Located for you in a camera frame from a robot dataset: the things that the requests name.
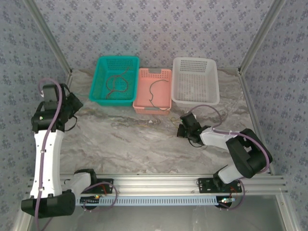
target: cable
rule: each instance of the cable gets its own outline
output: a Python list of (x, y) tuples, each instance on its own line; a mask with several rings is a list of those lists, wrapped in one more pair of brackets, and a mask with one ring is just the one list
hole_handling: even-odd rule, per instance
[[(110, 90), (110, 92), (106, 95), (106, 99), (111, 95), (111, 93), (113, 93), (113, 92), (125, 92), (125, 91), (127, 91), (128, 90), (128, 81), (126, 80), (126, 79), (124, 79), (123, 78), (123, 74), (125, 74), (127, 71), (129, 70), (129, 67), (127, 67), (127, 69), (126, 69), (126, 71), (124, 71), (122, 74), (120, 74), (120, 75), (113, 75), (113, 76), (110, 76), (108, 79), (107, 79), (107, 81), (106, 81), (106, 88), (108, 89), (108, 90)], [(112, 77), (114, 77), (114, 81), (112, 82), (112, 89), (110, 89), (109, 87), (108, 87), (108, 81), (112, 78)], [(120, 77), (120, 78), (122, 78), (125, 82), (126, 82), (126, 89), (125, 90), (115, 90), (115, 83), (116, 83), (116, 78), (117, 77)]]
[(107, 195), (107, 191), (106, 191), (105, 186), (102, 184), (101, 187), (103, 188), (105, 195)]
[(64, 131), (70, 131), (70, 130), (72, 130), (75, 126), (76, 126), (76, 124), (77, 124), (77, 117), (76, 116), (74, 116), (73, 115), (73, 118), (75, 118), (76, 119), (76, 121), (75, 121), (75, 124), (72, 126), (72, 127), (70, 127), (68, 130), (64, 130)]
[(268, 168), (270, 167), (269, 156), (267, 155), (265, 149), (261, 146), (261, 144), (259, 144), (255, 139), (253, 139), (250, 136), (247, 136), (245, 134), (241, 134), (239, 132), (217, 131), (216, 129), (213, 129), (213, 132), (216, 132), (216, 133), (219, 133), (219, 134), (224, 134), (224, 135), (241, 136), (241, 137), (246, 138), (247, 140), (250, 140), (252, 143), (254, 143), (261, 150), (261, 152), (264, 154), (264, 157), (266, 159), (266, 166), (265, 166), (265, 168), (263, 170), (259, 171), (259, 173), (266, 172), (268, 170)]
[(217, 128), (218, 126), (220, 126), (222, 124), (222, 116), (221, 116), (221, 114), (219, 113), (219, 111), (215, 107), (212, 107), (210, 105), (201, 104), (201, 105), (193, 107), (191, 110), (189, 110), (189, 112), (192, 112), (194, 109), (196, 109), (198, 107), (209, 107), (209, 108), (212, 108), (218, 114), (220, 122), (218, 124), (214, 125), (212, 128)]
[(116, 201), (117, 201), (117, 197), (118, 197), (118, 191), (116, 190), (116, 187), (115, 187), (112, 183), (103, 181), (103, 182), (100, 182), (100, 183), (97, 183), (97, 184), (93, 184), (93, 185), (87, 187), (84, 191), (87, 191), (87, 190), (89, 190), (89, 189), (95, 188), (96, 186), (99, 186), (99, 185), (102, 185), (102, 184), (108, 184), (108, 185), (110, 185), (110, 186), (115, 190), (115, 196), (116, 196), (116, 197), (115, 197), (114, 201), (113, 201), (112, 204), (111, 204), (110, 206), (108, 206), (107, 208), (98, 209), (98, 210), (88, 210), (88, 209), (86, 209), (86, 203), (87, 203), (87, 200), (86, 200), (86, 201), (83, 203), (83, 209), (84, 209), (84, 211), (87, 211), (87, 212), (100, 212), (100, 211), (106, 211), (106, 210), (112, 208), (112, 207), (115, 205), (115, 203), (116, 203)]
[(152, 100), (153, 100), (153, 98), (154, 98), (154, 95), (153, 95), (153, 93), (151, 92), (151, 87), (152, 87), (152, 85), (153, 85), (154, 83), (157, 83), (157, 82), (159, 82), (159, 81), (169, 82), (169, 81), (167, 81), (167, 80), (165, 80), (165, 79), (161, 79), (161, 80), (158, 80), (158, 81), (153, 82), (153, 83), (150, 85), (150, 94), (152, 95), (152, 98), (150, 99), (150, 103), (152, 104), (152, 106), (153, 106), (154, 108), (158, 108), (158, 109), (161, 110), (161, 111), (166, 111), (166, 110), (169, 110), (170, 108), (166, 108), (166, 109), (163, 110), (163, 109), (160, 109), (159, 107), (154, 106), (154, 104), (152, 103)]
[(230, 187), (230, 189), (231, 189), (231, 191), (235, 191), (235, 193), (236, 193), (236, 198), (235, 199), (237, 199), (237, 191), (236, 191), (236, 189), (233, 188), (232, 186)]
[[(51, 78), (43, 78), (40, 80), (39, 84), (38, 84), (38, 90), (39, 90), (39, 93), (41, 94), (41, 88), (40, 88), (40, 84), (42, 82), (46, 82), (46, 81), (51, 81), (53, 82), (57, 88), (58, 88), (58, 91), (59, 91), (59, 102), (58, 102), (58, 106), (57, 106), (57, 110), (53, 116), (53, 119), (51, 121), (51, 123), (49, 124), (49, 127), (45, 133), (45, 136), (44, 136), (44, 139), (43, 139), (43, 144), (42, 144), (42, 148), (41, 148), (41, 156), (40, 156), (40, 165), (39, 165), (39, 177), (38, 177), (38, 197), (37, 197), (37, 202), (36, 202), (36, 205), (35, 205), (35, 212), (34, 212), (34, 218), (35, 218), (35, 223), (36, 223), (36, 227), (37, 227), (37, 230), (39, 231), (39, 203), (40, 203), (40, 200), (41, 200), (41, 197), (42, 197), (42, 190), (43, 190), (43, 169), (44, 169), (44, 155), (45, 155), (45, 148), (46, 148), (46, 142), (47, 142), (47, 138), (48, 138), (48, 135), (51, 131), (51, 128), (53, 127), (56, 119), (58, 118), (58, 115), (59, 115), (59, 112), (60, 112), (60, 109), (61, 109), (61, 104), (62, 104), (62, 90), (61, 90), (61, 86), (60, 84), (51, 79)], [(47, 227), (47, 225), (49, 224), (49, 222), (51, 221), (51, 219), (47, 222), (47, 224), (45, 224), (43, 230)]]
[(230, 208), (230, 207), (228, 207), (228, 206), (224, 205), (223, 203), (218, 203), (218, 204), (220, 204), (221, 206), (224, 206), (227, 210), (234, 210), (234, 209), (236, 209), (236, 208), (240, 207), (240, 206), (243, 204), (243, 201), (244, 201), (244, 198), (245, 198), (246, 191), (245, 191), (245, 187), (244, 187), (243, 182), (242, 182), (241, 180), (239, 180), (239, 182), (240, 182), (240, 184), (241, 184), (241, 186), (242, 186), (242, 189), (243, 189), (243, 196), (242, 196), (242, 198), (241, 198), (241, 200), (240, 200), (239, 204), (237, 204), (235, 207)]
[(203, 145), (200, 145), (200, 146), (194, 146), (193, 144), (192, 144), (192, 142), (191, 142), (191, 140), (190, 139), (188, 139), (188, 142), (191, 144), (191, 146), (192, 147), (194, 147), (194, 148), (201, 148)]
[(175, 124), (180, 118), (175, 118), (175, 117), (171, 117), (171, 118), (169, 118), (170, 119), (170, 121), (172, 122), (172, 124), (176, 127), (176, 128), (178, 128), (178, 126)]

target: basket handle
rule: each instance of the basket handle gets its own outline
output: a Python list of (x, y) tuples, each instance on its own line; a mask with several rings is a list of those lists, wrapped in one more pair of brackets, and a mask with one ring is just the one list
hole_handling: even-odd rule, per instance
[(149, 68), (149, 73), (161, 74), (162, 73), (162, 69), (161, 68)]
[(157, 108), (157, 107), (145, 107), (144, 108), (145, 110), (151, 110), (151, 111), (159, 111), (160, 108)]

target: black wire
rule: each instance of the black wire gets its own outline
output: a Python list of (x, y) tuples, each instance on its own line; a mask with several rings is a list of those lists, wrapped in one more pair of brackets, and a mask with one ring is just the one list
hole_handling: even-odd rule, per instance
[(152, 104), (152, 106), (154, 107), (154, 108), (157, 108), (157, 109), (159, 109), (159, 110), (161, 110), (161, 111), (166, 111), (166, 110), (169, 110), (170, 108), (166, 108), (166, 109), (160, 109), (159, 107), (156, 107), (153, 103), (152, 103), (152, 100), (153, 100), (153, 98), (154, 98), (154, 95), (153, 95), (153, 93), (151, 92), (151, 87), (152, 87), (152, 85), (154, 84), (154, 83), (157, 83), (157, 82), (159, 82), (159, 81), (165, 81), (165, 82), (169, 82), (169, 81), (167, 81), (167, 80), (165, 80), (165, 79), (161, 79), (161, 80), (158, 80), (158, 81), (155, 81), (155, 82), (153, 82), (151, 85), (150, 85), (150, 94), (152, 95), (152, 98), (150, 99), (150, 103)]
[(188, 142), (189, 142), (189, 143), (191, 144), (191, 146), (194, 147), (194, 148), (201, 148), (201, 147), (203, 146), (203, 145), (200, 145), (200, 146), (198, 146), (198, 147), (197, 147), (197, 146), (194, 146), (194, 145), (192, 144), (192, 142), (191, 142), (190, 139), (188, 139)]
[(73, 125), (70, 129), (68, 129), (68, 130), (64, 130), (64, 131), (70, 131), (70, 130), (72, 130), (72, 129), (76, 126), (76, 124), (77, 124), (77, 117), (73, 115), (73, 118), (75, 118), (75, 119), (76, 119), (75, 124), (74, 124), (74, 125)]

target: white cable tray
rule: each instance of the white cable tray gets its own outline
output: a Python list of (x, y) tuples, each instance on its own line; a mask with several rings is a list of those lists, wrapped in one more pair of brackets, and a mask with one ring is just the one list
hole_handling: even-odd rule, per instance
[[(99, 200), (89, 200), (88, 206), (109, 206), (114, 196), (101, 197)], [(76, 205), (83, 205), (76, 200)], [(218, 205), (215, 196), (119, 196), (115, 206), (176, 206), (176, 205)]]

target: small wire bundle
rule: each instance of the small wire bundle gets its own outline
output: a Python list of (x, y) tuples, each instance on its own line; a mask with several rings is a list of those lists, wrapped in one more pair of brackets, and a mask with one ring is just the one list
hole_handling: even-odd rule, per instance
[(234, 191), (234, 192), (236, 193), (235, 199), (237, 199), (237, 191), (236, 191), (236, 189), (233, 188), (232, 186), (230, 187), (230, 189), (231, 189), (231, 191)]
[(74, 116), (74, 115), (73, 115), (73, 118), (75, 118), (75, 120), (76, 120), (76, 121), (75, 121), (75, 124), (74, 124), (73, 126), (71, 126), (68, 130), (65, 130), (65, 131), (70, 131), (70, 130), (72, 130), (72, 129), (76, 126), (77, 120), (78, 120), (78, 119), (77, 119), (77, 117)]
[[(125, 91), (128, 90), (128, 81), (127, 81), (126, 79), (123, 78), (123, 75), (124, 75), (128, 70), (129, 70), (129, 67), (127, 67), (126, 71), (124, 71), (122, 74), (120, 74), (120, 75), (113, 75), (113, 76), (110, 76), (110, 77), (107, 79), (107, 81), (106, 81), (106, 87), (107, 87), (107, 89), (108, 89), (110, 92), (106, 95), (106, 99), (108, 99), (108, 98), (110, 97), (110, 95), (111, 95), (113, 92), (125, 92)], [(113, 82), (112, 82), (112, 89), (110, 89), (110, 88), (108, 87), (108, 81), (109, 81), (112, 77), (114, 77), (114, 80), (113, 80)], [(126, 82), (126, 89), (125, 89), (125, 90), (116, 90), (116, 89), (115, 89), (115, 83), (116, 83), (116, 79), (117, 79), (118, 77), (121, 78), (121, 79), (123, 79), (123, 80)]]
[(178, 120), (180, 120), (180, 118), (175, 118), (175, 117), (171, 117), (171, 118), (169, 118), (169, 120), (172, 122), (172, 124), (176, 127), (176, 128), (178, 128), (178, 126), (175, 124), (175, 123), (179, 123), (178, 122)]
[(153, 82), (151, 85), (150, 85), (150, 94), (152, 95), (152, 98), (150, 99), (150, 103), (152, 104), (152, 106), (154, 107), (154, 108), (157, 108), (157, 109), (159, 109), (159, 110), (161, 110), (161, 111), (166, 111), (166, 110), (169, 110), (169, 108), (166, 108), (166, 109), (160, 109), (159, 107), (156, 107), (154, 104), (153, 104), (153, 102), (152, 102), (152, 100), (153, 100), (153, 98), (154, 98), (154, 95), (153, 95), (153, 93), (151, 92), (151, 88), (152, 88), (152, 86), (153, 86), (153, 84), (154, 83), (157, 83), (157, 82), (160, 82), (160, 81), (165, 81), (165, 82), (169, 82), (169, 81), (167, 81), (167, 80), (165, 80), (165, 79), (161, 79), (161, 80), (158, 80), (158, 81), (155, 81), (155, 82)]
[(194, 146), (194, 145), (192, 144), (192, 140), (190, 140), (190, 139), (188, 139), (188, 142), (189, 142), (189, 144), (190, 144), (192, 147), (194, 147), (194, 148), (201, 148), (201, 147), (204, 146), (204, 145)]

